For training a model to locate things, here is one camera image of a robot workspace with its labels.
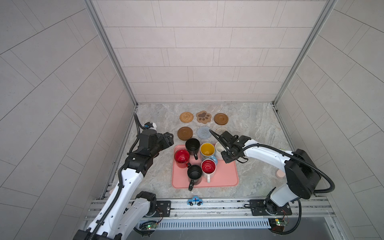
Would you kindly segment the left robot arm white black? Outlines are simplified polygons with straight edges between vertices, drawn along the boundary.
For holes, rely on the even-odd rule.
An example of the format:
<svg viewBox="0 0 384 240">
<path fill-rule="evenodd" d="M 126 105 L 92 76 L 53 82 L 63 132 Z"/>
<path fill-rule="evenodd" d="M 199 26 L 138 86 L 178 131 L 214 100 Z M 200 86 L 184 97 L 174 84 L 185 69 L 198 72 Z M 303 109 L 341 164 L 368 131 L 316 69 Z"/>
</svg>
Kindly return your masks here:
<svg viewBox="0 0 384 240">
<path fill-rule="evenodd" d="M 117 186 L 89 227 L 76 232 L 75 240 L 125 240 L 144 216 L 156 212 L 157 200 L 153 193 L 142 191 L 131 206 L 129 202 L 154 158 L 174 144 L 174 136 L 158 133 L 152 122 L 142 126 L 136 114 L 134 119 L 138 133 L 133 147 L 137 149 L 130 149 L 118 170 Z"/>
</svg>

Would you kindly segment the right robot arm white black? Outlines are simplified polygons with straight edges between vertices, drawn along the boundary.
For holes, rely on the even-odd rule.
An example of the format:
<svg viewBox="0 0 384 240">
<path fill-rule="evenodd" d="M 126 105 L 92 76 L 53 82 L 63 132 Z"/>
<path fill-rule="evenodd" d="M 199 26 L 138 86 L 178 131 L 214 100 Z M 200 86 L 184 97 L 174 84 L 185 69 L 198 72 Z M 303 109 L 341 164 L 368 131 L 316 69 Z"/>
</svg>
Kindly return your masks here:
<svg viewBox="0 0 384 240">
<path fill-rule="evenodd" d="M 308 200 L 312 194 L 331 193 L 336 188 L 333 180 L 315 166 L 304 150 L 283 151 L 247 136 L 233 136 L 227 131 L 221 135 L 213 130 L 210 130 L 210 133 L 224 147 L 221 156 L 225 163 L 231 163 L 238 158 L 253 158 L 285 173 L 286 184 L 273 188 L 262 205 L 256 207 L 268 215 L 277 215 L 288 202 L 300 204 L 301 199 Z"/>
</svg>

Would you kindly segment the pink round disc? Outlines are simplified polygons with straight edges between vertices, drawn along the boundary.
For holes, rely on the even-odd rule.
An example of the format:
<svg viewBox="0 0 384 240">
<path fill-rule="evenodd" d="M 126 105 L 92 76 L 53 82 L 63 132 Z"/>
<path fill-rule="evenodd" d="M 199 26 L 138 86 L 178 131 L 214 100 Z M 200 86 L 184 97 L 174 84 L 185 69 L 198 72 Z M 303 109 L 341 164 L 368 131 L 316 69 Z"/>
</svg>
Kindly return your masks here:
<svg viewBox="0 0 384 240">
<path fill-rule="evenodd" d="M 277 170 L 276 177 L 279 178 L 279 179 L 283 179 L 283 178 L 286 177 L 286 174 L 282 170 Z"/>
</svg>

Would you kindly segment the multicolour woven round coaster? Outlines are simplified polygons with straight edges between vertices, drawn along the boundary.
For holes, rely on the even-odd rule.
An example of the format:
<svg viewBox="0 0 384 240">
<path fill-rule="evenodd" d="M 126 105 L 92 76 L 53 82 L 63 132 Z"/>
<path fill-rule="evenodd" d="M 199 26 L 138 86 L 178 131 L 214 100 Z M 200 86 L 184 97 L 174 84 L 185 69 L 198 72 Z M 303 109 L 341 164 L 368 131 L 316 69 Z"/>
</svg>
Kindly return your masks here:
<svg viewBox="0 0 384 240">
<path fill-rule="evenodd" d="M 224 127 L 220 127 L 216 129 L 216 133 L 219 135 L 223 134 L 226 131 L 227 131 L 227 128 L 224 128 Z"/>
</svg>

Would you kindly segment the grey-blue woven round coaster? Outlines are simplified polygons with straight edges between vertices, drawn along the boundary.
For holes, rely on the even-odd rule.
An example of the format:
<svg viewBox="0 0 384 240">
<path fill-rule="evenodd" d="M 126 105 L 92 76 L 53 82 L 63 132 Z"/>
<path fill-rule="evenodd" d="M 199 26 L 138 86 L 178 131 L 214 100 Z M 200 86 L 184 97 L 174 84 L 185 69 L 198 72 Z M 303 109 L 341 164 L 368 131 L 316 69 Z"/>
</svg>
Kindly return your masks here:
<svg viewBox="0 0 384 240">
<path fill-rule="evenodd" d="M 197 131 L 197 136 L 202 139 L 202 140 L 207 140 L 209 139 L 212 134 L 210 132 L 210 128 L 209 127 L 201 127 L 198 129 Z"/>
</svg>

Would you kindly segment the right circuit board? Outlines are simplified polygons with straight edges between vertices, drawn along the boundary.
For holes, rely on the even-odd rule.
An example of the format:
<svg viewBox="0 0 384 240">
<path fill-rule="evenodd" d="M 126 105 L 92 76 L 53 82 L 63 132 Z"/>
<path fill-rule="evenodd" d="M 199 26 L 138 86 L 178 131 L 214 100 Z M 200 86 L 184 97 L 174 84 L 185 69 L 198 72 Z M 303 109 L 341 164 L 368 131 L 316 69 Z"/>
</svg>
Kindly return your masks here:
<svg viewBox="0 0 384 240">
<path fill-rule="evenodd" d="M 286 221 L 284 219 L 268 219 L 270 224 L 270 231 L 274 231 L 277 233 L 282 233 L 285 230 L 285 227 L 288 225 L 289 221 Z"/>
</svg>

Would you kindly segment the pink rectangular tray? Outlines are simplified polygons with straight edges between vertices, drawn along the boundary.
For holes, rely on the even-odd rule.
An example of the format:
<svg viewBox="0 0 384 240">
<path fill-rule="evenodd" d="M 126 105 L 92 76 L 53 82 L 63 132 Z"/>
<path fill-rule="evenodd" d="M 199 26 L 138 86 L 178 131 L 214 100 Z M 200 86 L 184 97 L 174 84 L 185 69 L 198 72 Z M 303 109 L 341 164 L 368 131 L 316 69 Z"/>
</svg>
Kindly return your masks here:
<svg viewBox="0 0 384 240">
<path fill-rule="evenodd" d="M 198 160 L 190 156 L 191 165 L 201 165 L 202 156 L 199 150 Z M 179 168 L 177 164 L 173 163 L 172 171 L 172 186 L 176 189 L 187 189 L 189 187 L 189 178 L 187 175 L 188 168 Z M 226 164 L 223 160 L 218 160 L 216 172 L 212 178 L 211 183 L 202 177 L 202 181 L 195 188 L 214 188 L 214 187 L 234 187 L 239 183 L 238 171 L 236 163 L 231 162 Z"/>
</svg>

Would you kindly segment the paw shaped cork coaster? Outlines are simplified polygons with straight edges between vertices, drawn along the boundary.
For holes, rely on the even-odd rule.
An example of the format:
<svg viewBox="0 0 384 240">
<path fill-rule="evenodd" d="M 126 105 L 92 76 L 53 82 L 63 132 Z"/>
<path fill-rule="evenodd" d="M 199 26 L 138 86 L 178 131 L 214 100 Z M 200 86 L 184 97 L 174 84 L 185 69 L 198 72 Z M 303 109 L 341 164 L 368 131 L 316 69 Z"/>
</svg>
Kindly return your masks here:
<svg viewBox="0 0 384 240">
<path fill-rule="evenodd" d="M 211 122 L 212 115 L 206 111 L 200 111 L 196 114 L 198 123 L 207 124 Z"/>
</svg>

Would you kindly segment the yellow inside mug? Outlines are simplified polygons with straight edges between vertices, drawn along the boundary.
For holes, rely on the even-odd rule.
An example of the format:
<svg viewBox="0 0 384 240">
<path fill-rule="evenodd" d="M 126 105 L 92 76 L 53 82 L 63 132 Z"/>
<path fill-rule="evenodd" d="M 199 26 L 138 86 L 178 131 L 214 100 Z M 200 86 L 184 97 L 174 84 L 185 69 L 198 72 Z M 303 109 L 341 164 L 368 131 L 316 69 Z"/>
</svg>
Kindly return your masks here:
<svg viewBox="0 0 384 240">
<path fill-rule="evenodd" d="M 215 146 L 211 143 L 204 143 L 200 146 L 200 153 L 202 156 L 202 160 L 210 159 L 215 162 L 215 164 L 218 164 L 218 160 L 215 157 L 216 149 Z"/>
</svg>

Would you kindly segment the blue toy car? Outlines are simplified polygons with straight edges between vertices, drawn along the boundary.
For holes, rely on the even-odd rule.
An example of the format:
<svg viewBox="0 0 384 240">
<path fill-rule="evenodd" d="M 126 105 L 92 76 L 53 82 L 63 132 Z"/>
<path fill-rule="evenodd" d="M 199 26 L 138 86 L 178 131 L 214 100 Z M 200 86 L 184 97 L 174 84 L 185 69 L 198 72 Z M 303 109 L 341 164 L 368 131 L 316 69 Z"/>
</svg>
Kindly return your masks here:
<svg viewBox="0 0 384 240">
<path fill-rule="evenodd" d="M 198 196 L 194 196 L 191 199 L 187 200 L 187 204 L 189 206 L 194 206 L 194 205 L 201 206 L 203 204 L 203 200 Z"/>
</svg>

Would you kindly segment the black mug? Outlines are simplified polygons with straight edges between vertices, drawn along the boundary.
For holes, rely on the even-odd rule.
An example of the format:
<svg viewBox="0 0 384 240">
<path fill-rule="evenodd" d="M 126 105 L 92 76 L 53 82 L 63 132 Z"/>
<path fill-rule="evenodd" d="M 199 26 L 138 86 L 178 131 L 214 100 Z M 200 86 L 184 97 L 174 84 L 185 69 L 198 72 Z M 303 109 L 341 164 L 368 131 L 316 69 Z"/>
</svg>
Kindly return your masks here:
<svg viewBox="0 0 384 240">
<path fill-rule="evenodd" d="M 187 175 L 190 181 L 188 190 L 192 191 L 195 186 L 201 183 L 203 171 L 199 165 L 191 165 L 190 163 L 188 163 L 187 167 Z"/>
<path fill-rule="evenodd" d="M 189 154 L 195 158 L 195 160 L 198 160 L 198 153 L 200 150 L 200 142 L 198 139 L 191 138 L 186 141 L 185 147 Z"/>
</svg>

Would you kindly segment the woven rattan round coaster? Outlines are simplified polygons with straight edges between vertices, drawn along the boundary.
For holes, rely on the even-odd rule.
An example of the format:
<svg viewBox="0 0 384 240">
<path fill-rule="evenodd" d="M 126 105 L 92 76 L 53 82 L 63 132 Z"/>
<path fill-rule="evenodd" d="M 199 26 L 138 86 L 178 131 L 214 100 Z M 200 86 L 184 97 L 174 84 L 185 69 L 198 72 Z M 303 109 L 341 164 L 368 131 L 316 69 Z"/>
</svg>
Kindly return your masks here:
<svg viewBox="0 0 384 240">
<path fill-rule="evenodd" d="M 182 123 L 190 123 L 194 119 L 194 115 L 190 112 L 183 112 L 180 114 L 180 121 Z"/>
</svg>

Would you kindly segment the white mug red inside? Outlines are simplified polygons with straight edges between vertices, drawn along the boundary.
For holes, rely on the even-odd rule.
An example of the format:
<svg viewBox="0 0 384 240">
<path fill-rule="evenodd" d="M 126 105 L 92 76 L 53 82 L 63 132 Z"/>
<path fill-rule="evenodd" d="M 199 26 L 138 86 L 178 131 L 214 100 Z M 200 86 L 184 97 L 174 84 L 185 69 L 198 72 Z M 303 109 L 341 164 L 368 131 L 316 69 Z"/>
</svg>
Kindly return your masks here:
<svg viewBox="0 0 384 240">
<path fill-rule="evenodd" d="M 203 177 L 207 180 L 207 183 L 211 183 L 217 169 L 215 161 L 211 159 L 203 160 L 201 163 L 201 169 L 203 172 Z"/>
</svg>

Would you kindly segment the black mug front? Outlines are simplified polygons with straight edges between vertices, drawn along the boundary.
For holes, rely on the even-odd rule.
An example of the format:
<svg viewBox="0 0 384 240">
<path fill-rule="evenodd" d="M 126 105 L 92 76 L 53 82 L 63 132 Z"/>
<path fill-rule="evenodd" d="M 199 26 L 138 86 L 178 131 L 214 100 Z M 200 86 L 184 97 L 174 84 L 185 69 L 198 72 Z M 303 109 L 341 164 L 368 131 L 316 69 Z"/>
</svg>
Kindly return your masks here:
<svg viewBox="0 0 384 240">
<path fill-rule="evenodd" d="M 190 181 L 188 190 L 192 191 L 195 186 L 201 183 L 203 171 L 199 165 L 191 165 L 190 163 L 188 163 L 187 167 L 187 175 Z"/>
</svg>

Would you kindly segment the dark brown wooden coaster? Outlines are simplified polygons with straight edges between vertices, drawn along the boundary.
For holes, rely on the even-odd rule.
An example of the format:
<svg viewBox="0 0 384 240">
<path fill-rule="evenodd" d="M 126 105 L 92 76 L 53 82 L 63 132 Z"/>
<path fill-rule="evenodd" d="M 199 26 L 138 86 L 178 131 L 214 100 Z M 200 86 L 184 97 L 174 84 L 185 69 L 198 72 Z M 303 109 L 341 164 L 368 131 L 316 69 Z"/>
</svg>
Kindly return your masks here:
<svg viewBox="0 0 384 240">
<path fill-rule="evenodd" d="M 189 127 L 181 127 L 177 135 L 180 140 L 187 141 L 193 137 L 193 130 Z"/>
</svg>

